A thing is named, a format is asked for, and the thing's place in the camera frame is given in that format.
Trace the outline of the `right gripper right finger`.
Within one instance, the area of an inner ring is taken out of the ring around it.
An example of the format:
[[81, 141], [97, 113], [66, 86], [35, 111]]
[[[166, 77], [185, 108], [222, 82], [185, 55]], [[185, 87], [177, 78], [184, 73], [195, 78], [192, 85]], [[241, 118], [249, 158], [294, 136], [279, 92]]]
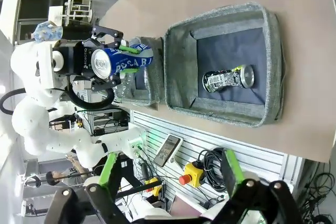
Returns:
[[264, 185], [246, 178], [232, 150], [225, 150], [220, 171], [229, 200], [211, 223], [242, 223], [250, 211], [266, 223], [299, 223], [299, 209], [287, 183], [282, 180]]

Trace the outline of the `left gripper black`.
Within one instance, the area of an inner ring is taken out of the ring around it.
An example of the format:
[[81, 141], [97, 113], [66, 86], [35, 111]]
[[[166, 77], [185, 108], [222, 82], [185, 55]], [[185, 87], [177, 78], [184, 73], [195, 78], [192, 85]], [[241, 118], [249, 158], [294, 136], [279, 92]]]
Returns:
[[[128, 42], [123, 39], [123, 32], [112, 28], [96, 25], [92, 27], [91, 34], [92, 36], [90, 39], [80, 41], [74, 47], [74, 72], [79, 76], [92, 78], [91, 90], [93, 92], [112, 89], [120, 85], [125, 79], [126, 75], [137, 73], [139, 71], [139, 68], [124, 69], [121, 72], [117, 72], [106, 79], [101, 79], [95, 76], [91, 63], [91, 58], [95, 50], [112, 48], [121, 51], [127, 51], [132, 54], [139, 54], [140, 50], [129, 47]], [[109, 44], [102, 44], [98, 41], [98, 38], [102, 38], [106, 35], [112, 36], [114, 41]]]

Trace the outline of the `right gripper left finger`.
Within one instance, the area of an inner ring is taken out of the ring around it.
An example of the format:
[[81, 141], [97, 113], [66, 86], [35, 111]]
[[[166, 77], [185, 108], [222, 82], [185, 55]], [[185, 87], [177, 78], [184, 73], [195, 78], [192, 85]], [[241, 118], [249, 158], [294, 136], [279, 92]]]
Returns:
[[101, 223], [128, 223], [115, 204], [121, 175], [119, 155], [109, 154], [97, 183], [56, 191], [44, 223], [83, 223], [86, 216], [92, 215]]

